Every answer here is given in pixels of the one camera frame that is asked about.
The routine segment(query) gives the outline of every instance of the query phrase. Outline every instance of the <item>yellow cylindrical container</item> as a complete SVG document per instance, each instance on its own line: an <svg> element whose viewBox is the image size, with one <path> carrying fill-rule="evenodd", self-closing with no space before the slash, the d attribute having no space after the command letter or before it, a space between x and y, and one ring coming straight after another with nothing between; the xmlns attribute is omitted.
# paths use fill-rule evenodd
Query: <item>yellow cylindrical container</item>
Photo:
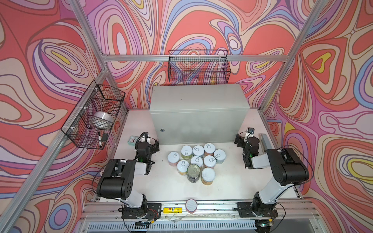
<svg viewBox="0 0 373 233"><path fill-rule="evenodd" d="M183 209L181 207L172 207L172 208L163 208L164 214L170 214L170 213L182 213Z"/></svg>

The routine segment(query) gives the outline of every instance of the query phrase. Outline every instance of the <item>wavy pattern wallpaper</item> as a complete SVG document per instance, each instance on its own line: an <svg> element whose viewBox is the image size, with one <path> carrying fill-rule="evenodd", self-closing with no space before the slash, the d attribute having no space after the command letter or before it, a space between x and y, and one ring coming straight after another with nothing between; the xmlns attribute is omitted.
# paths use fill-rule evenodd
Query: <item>wavy pattern wallpaper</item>
<svg viewBox="0 0 373 233"><path fill-rule="evenodd" d="M301 190L330 232L373 232L372 38L372 1L329 1L265 110L315 168Z"/></svg>
<svg viewBox="0 0 373 233"><path fill-rule="evenodd" d="M0 1L0 214L99 72L67 0ZM102 151L66 143L13 233L73 230L122 118Z"/></svg>
<svg viewBox="0 0 373 233"><path fill-rule="evenodd" d="M229 54L287 54L312 0L82 1L105 54L168 54L170 49L219 49ZM231 62L229 83L241 84L258 107L280 67L276 62ZM148 108L154 85L170 85L167 62L111 62L128 108Z"/></svg>

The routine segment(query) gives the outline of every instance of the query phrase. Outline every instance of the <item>clock face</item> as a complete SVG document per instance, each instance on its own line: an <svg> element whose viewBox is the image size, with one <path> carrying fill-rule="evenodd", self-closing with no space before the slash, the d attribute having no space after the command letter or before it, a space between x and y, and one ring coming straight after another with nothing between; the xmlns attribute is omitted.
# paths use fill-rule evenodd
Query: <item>clock face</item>
<svg viewBox="0 0 373 233"><path fill-rule="evenodd" d="M131 137L129 138L129 142L131 142L131 143L136 143L137 139L138 139L138 137L131 136Z"/></svg>

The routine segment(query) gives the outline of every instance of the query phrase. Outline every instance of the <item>white table surface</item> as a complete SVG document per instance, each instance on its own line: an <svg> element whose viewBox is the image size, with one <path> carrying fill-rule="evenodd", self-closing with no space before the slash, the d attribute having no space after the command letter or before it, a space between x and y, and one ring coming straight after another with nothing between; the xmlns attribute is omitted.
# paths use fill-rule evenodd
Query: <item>white table surface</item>
<svg viewBox="0 0 373 233"><path fill-rule="evenodd" d="M246 131L247 127L255 128L256 137L259 133L268 135L257 109L249 110L240 132ZM114 158L134 159L135 147L127 143L128 139L131 135L139 136L145 131L149 132L150 137L157 137L149 111L129 111ZM146 176L134 177L133 188L145 194L148 201L183 201L189 198L196 200L251 199L272 178L272 171L269 167L252 170L245 168L242 148L229 142L215 143L215 147L224 150L227 157L222 164L215 166L214 182L209 186L202 184L201 180L190 183L187 176L179 175L177 168L170 166L167 161L167 155L172 151L180 153L182 146L160 145L160 151L152 155L152 161L155 164L152 165L150 173ZM293 188L288 189L282 195L282 198L296 197Z"/></svg>

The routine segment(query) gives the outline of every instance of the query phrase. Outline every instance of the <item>grey metal box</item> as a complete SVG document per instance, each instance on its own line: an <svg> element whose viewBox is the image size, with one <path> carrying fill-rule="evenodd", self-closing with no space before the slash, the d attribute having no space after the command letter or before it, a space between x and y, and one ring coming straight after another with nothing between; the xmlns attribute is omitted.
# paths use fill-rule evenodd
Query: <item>grey metal box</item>
<svg viewBox="0 0 373 233"><path fill-rule="evenodd" d="M155 86L150 115L160 144L233 142L249 109L239 84Z"/></svg>

